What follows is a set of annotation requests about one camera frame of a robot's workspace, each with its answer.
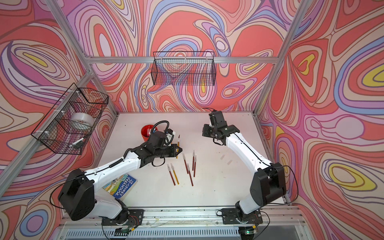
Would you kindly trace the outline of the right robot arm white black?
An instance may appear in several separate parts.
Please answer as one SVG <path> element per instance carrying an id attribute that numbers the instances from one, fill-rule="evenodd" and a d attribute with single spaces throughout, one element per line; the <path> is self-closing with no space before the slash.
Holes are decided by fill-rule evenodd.
<path id="1" fill-rule="evenodd" d="M 284 167 L 262 156 L 234 125 L 217 128 L 205 124 L 202 136 L 222 142 L 221 145 L 231 149 L 253 173 L 250 193 L 236 203 L 240 214 L 248 215 L 286 194 Z"/>

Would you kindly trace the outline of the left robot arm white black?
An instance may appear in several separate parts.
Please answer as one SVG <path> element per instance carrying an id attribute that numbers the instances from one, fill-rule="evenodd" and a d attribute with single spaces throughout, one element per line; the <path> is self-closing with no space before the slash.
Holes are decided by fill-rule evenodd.
<path id="1" fill-rule="evenodd" d="M 157 131 L 138 147 L 127 149 L 123 156 L 103 166 L 81 171 L 73 170 L 58 200 L 72 221 L 85 217 L 102 217 L 124 225 L 130 217 L 129 208 L 104 190 L 104 186 L 128 172 L 153 163 L 156 158 L 178 156 L 183 149 L 169 144 L 166 133 Z"/>

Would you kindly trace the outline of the red pen cup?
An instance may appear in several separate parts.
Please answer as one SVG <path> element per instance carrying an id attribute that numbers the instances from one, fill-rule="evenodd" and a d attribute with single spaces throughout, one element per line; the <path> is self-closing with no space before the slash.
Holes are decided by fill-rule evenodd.
<path id="1" fill-rule="evenodd" d="M 141 135 L 142 135 L 144 142 L 146 142 L 149 139 L 149 137 L 153 131 L 156 132 L 157 130 L 158 130 L 158 128 L 154 127 L 154 125 L 145 125 L 144 127 L 142 127 Z"/>

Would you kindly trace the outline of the treehouse storey book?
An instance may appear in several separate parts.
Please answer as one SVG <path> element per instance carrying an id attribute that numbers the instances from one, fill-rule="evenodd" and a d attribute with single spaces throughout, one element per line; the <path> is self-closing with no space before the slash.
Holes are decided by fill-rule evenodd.
<path id="1" fill-rule="evenodd" d="M 116 199 L 122 198 L 137 180 L 129 174 L 124 174 L 103 186 L 103 189 Z"/>

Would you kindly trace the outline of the white tape roll in basket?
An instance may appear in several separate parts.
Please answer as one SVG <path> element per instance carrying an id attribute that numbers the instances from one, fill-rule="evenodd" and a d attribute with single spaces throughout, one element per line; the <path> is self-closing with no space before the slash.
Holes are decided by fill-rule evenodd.
<path id="1" fill-rule="evenodd" d="M 94 123 L 94 118 L 86 113 L 74 113 L 70 119 L 70 126 L 78 131 L 88 131 Z"/>

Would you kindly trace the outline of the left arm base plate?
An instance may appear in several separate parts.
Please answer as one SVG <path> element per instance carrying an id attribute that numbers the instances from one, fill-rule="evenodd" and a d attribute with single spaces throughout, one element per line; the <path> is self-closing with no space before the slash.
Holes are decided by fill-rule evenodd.
<path id="1" fill-rule="evenodd" d="M 114 219 L 102 218 L 102 226 L 128 226 L 137 227 L 140 226 L 144 218 L 143 209 L 131 209 L 123 210 L 122 213 Z"/>

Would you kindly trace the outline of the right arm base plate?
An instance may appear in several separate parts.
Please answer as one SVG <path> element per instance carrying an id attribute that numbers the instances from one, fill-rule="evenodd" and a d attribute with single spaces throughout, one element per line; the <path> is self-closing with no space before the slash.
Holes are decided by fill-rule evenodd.
<path id="1" fill-rule="evenodd" d="M 252 224 L 258 226 L 263 223 L 263 218 L 259 210 L 244 214 L 237 208 L 224 208 L 217 211 L 217 215 L 222 217 L 224 225 Z"/>

